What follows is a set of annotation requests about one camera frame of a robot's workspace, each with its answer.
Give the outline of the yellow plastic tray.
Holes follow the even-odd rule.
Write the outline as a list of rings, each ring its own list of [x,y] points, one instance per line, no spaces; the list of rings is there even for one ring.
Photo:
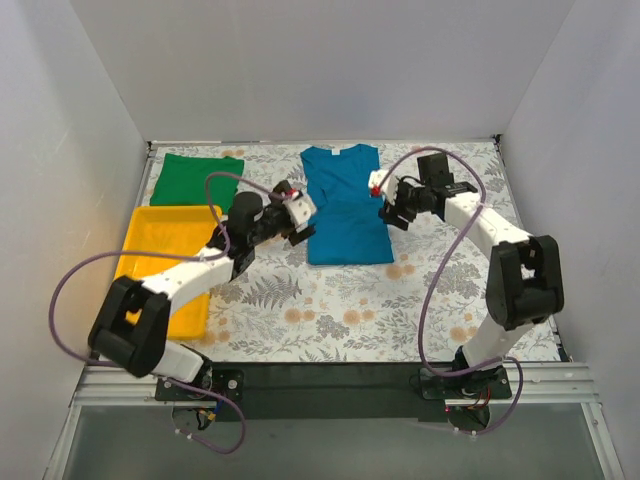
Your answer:
[[[143,206],[134,210],[123,248],[193,256],[210,240],[216,221],[206,205]],[[114,277],[132,279],[160,273],[177,262],[165,258],[122,256]],[[172,314],[168,338],[198,340],[205,336],[211,294],[206,292]]]

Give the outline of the floral table mat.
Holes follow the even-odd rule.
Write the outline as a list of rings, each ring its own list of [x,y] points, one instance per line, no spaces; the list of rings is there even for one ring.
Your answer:
[[[502,162],[492,141],[435,143],[463,159],[481,177],[489,206],[519,226]],[[287,179],[304,188],[300,153],[308,144],[166,145],[149,154],[140,206],[148,206],[166,154],[245,162],[244,176],[273,186]],[[389,229],[394,261],[386,265],[314,267],[306,243],[270,240],[256,249],[249,269],[216,287],[205,336],[178,341],[214,361],[410,362],[419,360],[419,315],[429,281],[456,230],[419,215],[407,232]],[[455,251],[430,301],[424,348],[431,362],[449,361],[476,333],[486,314],[488,261],[468,240]],[[559,361],[553,320],[534,327],[510,350],[524,361]]]

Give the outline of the blue t shirt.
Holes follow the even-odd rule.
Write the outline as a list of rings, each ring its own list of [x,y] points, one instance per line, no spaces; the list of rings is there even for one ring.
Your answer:
[[[394,261],[387,226],[378,217],[382,200],[369,194],[378,149],[356,144],[341,150],[309,147],[300,154],[316,214],[308,240],[313,266],[377,265]]]

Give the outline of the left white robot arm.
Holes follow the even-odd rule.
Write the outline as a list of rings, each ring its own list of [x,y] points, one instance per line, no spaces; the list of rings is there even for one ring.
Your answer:
[[[201,388],[211,361],[167,339],[171,316],[244,273],[263,242],[280,236],[295,246],[307,240],[315,233],[309,224],[315,213],[311,197],[299,190],[275,192],[267,205],[253,192],[236,195],[227,219],[194,260],[140,280],[114,280],[89,333],[89,347],[137,378],[167,377]]]

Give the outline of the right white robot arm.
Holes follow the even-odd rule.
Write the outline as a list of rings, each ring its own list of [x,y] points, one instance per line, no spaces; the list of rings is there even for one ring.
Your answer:
[[[481,181],[455,180],[449,169],[454,154],[437,147],[420,153],[417,178],[398,177],[394,169],[370,173],[370,194],[383,200],[380,218],[406,230],[417,215],[435,215],[457,229],[456,244],[471,241],[489,262],[485,319],[449,367],[425,363],[420,384],[440,398],[486,394],[503,380],[503,364],[515,344],[564,307],[559,246],[553,237],[530,234],[497,213]]]

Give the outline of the folded green t shirt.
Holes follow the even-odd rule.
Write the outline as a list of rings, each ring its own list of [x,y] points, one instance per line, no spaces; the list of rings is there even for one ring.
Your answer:
[[[229,156],[197,158],[166,154],[149,205],[206,205],[205,180],[211,173],[217,172],[242,176],[244,161]]]

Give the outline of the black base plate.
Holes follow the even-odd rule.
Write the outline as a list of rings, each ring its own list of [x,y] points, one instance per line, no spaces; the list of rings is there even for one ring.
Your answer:
[[[508,400],[506,369],[442,378],[416,362],[214,363],[199,386],[234,401],[248,420],[447,419],[446,404]]]

